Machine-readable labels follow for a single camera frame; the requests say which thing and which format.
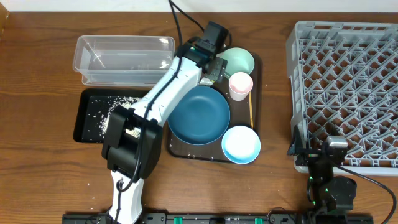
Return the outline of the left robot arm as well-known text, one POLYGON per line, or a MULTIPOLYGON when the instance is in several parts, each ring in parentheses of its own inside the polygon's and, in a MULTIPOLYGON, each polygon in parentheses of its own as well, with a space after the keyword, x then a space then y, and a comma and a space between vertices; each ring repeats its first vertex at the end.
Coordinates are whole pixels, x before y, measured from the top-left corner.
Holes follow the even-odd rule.
POLYGON ((129 109, 118 106, 113 110, 101 151, 114 182, 107 223, 138 220, 144 181, 159 161, 164 124, 223 50, 223 44, 207 40, 186 42, 178 48, 166 74, 143 98, 129 109))

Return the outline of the dark blue plate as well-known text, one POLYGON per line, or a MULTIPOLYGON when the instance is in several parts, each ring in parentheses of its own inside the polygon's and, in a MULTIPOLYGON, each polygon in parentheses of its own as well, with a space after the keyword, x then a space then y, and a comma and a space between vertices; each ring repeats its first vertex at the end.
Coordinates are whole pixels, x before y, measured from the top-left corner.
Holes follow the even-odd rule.
POLYGON ((197 86, 179 102, 168 118, 171 132, 191 145, 205 145, 219 139, 229 126, 231 112, 217 90, 197 86))

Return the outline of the white tissue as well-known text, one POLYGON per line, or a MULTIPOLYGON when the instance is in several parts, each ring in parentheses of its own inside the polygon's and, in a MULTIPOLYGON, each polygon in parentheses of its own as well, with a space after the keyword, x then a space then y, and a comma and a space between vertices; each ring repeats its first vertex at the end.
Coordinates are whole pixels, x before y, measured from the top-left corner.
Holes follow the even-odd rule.
POLYGON ((211 80, 209 78, 203 77, 200 82, 199 85, 201 86, 212 86, 212 84, 214 84, 214 80, 211 80))

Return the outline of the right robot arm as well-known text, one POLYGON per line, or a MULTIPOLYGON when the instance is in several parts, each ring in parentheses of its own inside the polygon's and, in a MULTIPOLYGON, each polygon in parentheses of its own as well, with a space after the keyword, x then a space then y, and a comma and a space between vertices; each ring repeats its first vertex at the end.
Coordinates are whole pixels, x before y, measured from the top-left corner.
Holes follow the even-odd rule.
POLYGON ((308 213, 310 222, 321 223, 328 219, 344 222, 346 212, 353 209, 356 182, 333 172, 344 161, 347 151, 348 141, 343 136, 328 136, 320 148, 310 149, 299 127, 294 127, 287 155, 296 157, 296 166, 308 168, 307 197, 314 205, 308 213))

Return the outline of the mint green bowl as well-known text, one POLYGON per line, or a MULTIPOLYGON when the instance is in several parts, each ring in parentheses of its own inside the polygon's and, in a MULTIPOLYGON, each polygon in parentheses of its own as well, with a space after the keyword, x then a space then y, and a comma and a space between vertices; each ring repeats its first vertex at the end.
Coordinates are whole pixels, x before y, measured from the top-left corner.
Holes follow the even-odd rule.
POLYGON ((250 74, 254 70, 254 57, 246 49, 233 47, 218 54, 218 56, 228 62, 224 72, 224 76, 227 79, 235 73, 250 74))

